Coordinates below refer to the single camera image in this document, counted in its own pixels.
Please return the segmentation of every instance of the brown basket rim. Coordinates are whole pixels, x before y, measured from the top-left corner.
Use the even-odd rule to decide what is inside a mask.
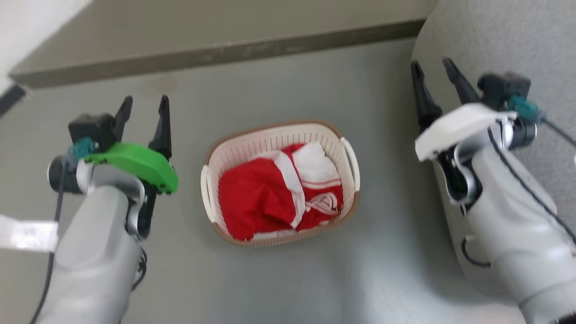
[[[208,165],[208,163],[210,162],[210,158],[212,157],[212,153],[214,153],[214,151],[216,150],[216,148],[218,146],[220,146],[220,144],[224,143],[227,140],[231,140],[232,138],[243,136],[243,135],[250,134],[250,133],[254,133],[254,132],[260,131],[260,130],[282,127],[282,126],[290,126],[290,125],[301,125],[301,124],[320,124],[320,125],[328,127],[339,138],[343,137],[342,133],[334,125],[332,125],[328,122],[325,122],[323,120],[300,119],[300,120],[291,120],[288,122],[274,123],[274,124],[261,126],[261,127],[255,127],[252,129],[248,129],[246,131],[234,133],[234,134],[231,134],[229,136],[226,136],[226,137],[220,139],[219,141],[217,141],[212,146],[212,148],[209,150],[208,154],[206,154],[206,159],[204,160],[204,164]],[[344,217],[341,217],[337,220],[331,221],[328,225],[315,227],[315,228],[310,229],[306,232],[300,232],[300,233],[285,236],[282,238],[272,238],[272,239],[264,239],[264,240],[256,240],[256,241],[240,241],[240,240],[237,240],[237,239],[233,238],[232,236],[229,236],[226,233],[224,233],[224,231],[220,228],[218,223],[214,222],[214,223],[212,223],[212,226],[214,227],[214,230],[216,231],[216,233],[221,238],[223,238],[226,242],[233,244],[233,245],[236,245],[236,246],[260,247],[260,246],[270,246],[270,245],[290,243],[290,242],[294,242],[294,241],[301,240],[301,239],[311,238],[312,236],[315,236],[319,233],[329,231],[330,229],[336,228],[336,227],[344,224],[356,212],[356,209],[358,208],[359,201],[360,201],[360,192],[356,191],[354,193],[354,201],[352,202],[352,207],[350,207],[350,210],[348,211],[348,213]]]

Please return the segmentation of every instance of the basket handle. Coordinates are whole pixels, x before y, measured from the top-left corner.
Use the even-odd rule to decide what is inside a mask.
[[[212,178],[208,165],[204,165],[202,173],[200,173],[200,190],[202,191],[202,202],[204,202],[204,209],[206,209],[208,219],[210,219],[211,223],[216,223],[216,208],[212,198]]]
[[[352,145],[344,138],[341,137],[340,140],[344,144],[344,149],[346,150],[346,154],[348,154],[348,158],[350,162],[352,162],[352,170],[354,171],[354,185],[355,191],[360,191],[360,168],[358,167],[358,160],[356,159],[356,154],[354,154],[354,149]]]

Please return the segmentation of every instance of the red and white garment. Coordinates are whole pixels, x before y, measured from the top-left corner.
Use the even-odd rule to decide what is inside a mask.
[[[340,176],[318,142],[262,153],[224,172],[218,185],[222,216],[238,240],[326,224],[343,204]]]

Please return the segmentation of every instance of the cable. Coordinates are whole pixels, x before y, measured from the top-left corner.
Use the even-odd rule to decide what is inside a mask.
[[[56,213],[54,215],[54,222],[60,223],[60,212],[62,211],[62,200],[64,197],[64,176],[66,175],[65,170],[68,167],[68,162],[63,163],[62,171],[60,173],[60,183],[58,184],[58,200],[56,202]],[[44,306],[44,302],[46,301],[46,295],[48,294],[48,288],[50,287],[50,281],[52,280],[52,267],[54,265],[54,252],[50,252],[48,256],[48,269],[46,270],[46,279],[44,281],[44,290],[42,291],[42,297],[40,298],[40,302],[38,303],[38,307],[34,312],[34,316],[30,321],[30,324],[36,323],[38,316],[40,315],[40,311],[42,310],[42,306]]]
[[[560,128],[555,123],[551,122],[548,118],[542,118],[542,122],[548,125],[551,129],[553,129],[558,135],[562,136],[566,141],[568,141],[572,146],[576,147],[576,139],[562,128]]]
[[[146,266],[147,263],[148,263],[148,255],[146,254],[146,251],[144,251],[144,249],[142,248],[142,256],[140,256],[140,263],[138,264],[138,271],[137,271],[141,272],[141,274],[140,277],[138,277],[138,279],[136,280],[136,282],[132,285],[132,291],[134,291],[134,289],[138,287],[140,282],[144,280],[144,276],[146,275],[147,270]]]
[[[488,129],[488,136],[490,137],[490,142],[492,142],[492,146],[494,147],[494,150],[496,151],[496,154],[498,154],[498,156],[500,157],[500,160],[502,160],[502,162],[504,163],[505,166],[507,166],[508,170],[510,170],[510,173],[512,173],[512,175],[516,178],[516,180],[518,180],[518,182],[520,182],[520,185],[522,185],[522,187],[532,196],[532,198],[534,198],[534,200],[544,208],[544,210],[550,215],[552,216],[557,222],[558,224],[560,224],[560,226],[562,226],[564,228],[564,230],[566,231],[566,233],[568,233],[568,235],[572,238],[572,241],[576,244],[576,236],[574,235],[574,233],[570,230],[570,228],[568,227],[568,225],[566,225],[566,223],[564,223],[564,221],[562,219],[560,219],[560,217],[558,217],[558,215],[556,215],[535,193],[534,191],[532,191],[532,189],[530,189],[530,187],[524,182],[524,180],[518,175],[518,172],[516,172],[516,170],[514,170],[514,168],[512,167],[512,165],[510,165],[510,162],[508,162],[508,159],[506,158],[506,156],[504,156],[504,153],[502,153],[502,151],[500,150],[500,147],[498,146],[498,144],[496,143],[496,140],[494,140],[494,135],[492,133],[492,130],[489,128]]]
[[[492,264],[490,264],[490,262],[480,262],[480,261],[476,261],[474,259],[472,259],[469,255],[468,252],[466,252],[466,242],[468,241],[468,239],[466,237],[464,237],[462,239],[462,243],[460,243],[460,248],[462,249],[462,255],[464,255],[464,258],[466,258],[466,260],[468,262],[470,262],[471,264],[475,265],[475,266],[479,266],[482,268],[489,268],[492,266]]]

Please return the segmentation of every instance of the plastic basket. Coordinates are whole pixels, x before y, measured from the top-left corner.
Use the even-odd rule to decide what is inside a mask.
[[[344,196],[341,213],[326,225],[285,236],[279,232],[278,237],[250,241],[230,236],[218,202],[218,182],[222,174],[260,153],[307,142],[320,142],[326,155],[336,165]],[[352,146],[330,124],[318,120],[287,122],[249,130],[217,142],[206,157],[200,176],[200,188],[206,214],[218,235],[238,246],[267,246],[309,238],[346,222],[358,206],[360,170]]]

